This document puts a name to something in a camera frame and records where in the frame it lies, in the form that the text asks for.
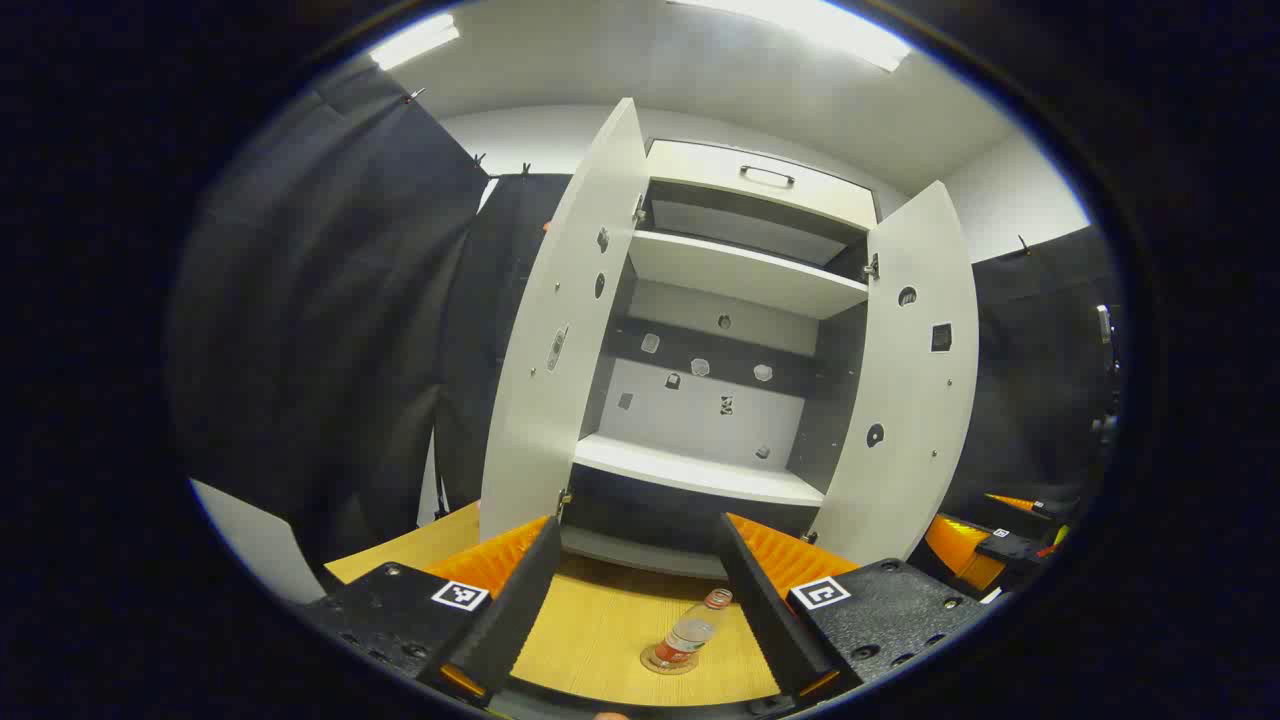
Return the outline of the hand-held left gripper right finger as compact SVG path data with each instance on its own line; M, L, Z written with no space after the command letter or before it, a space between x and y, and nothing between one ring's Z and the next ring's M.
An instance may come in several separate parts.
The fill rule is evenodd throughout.
M991 611L900 559L856 565L732 512L718 518L718 556L776 683L799 703L881 684Z

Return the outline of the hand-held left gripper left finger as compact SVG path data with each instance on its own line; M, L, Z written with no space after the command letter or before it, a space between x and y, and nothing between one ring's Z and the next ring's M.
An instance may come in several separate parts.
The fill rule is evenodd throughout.
M300 615L394 674L488 706L538 620L561 547L547 515L426 569L383 562Z

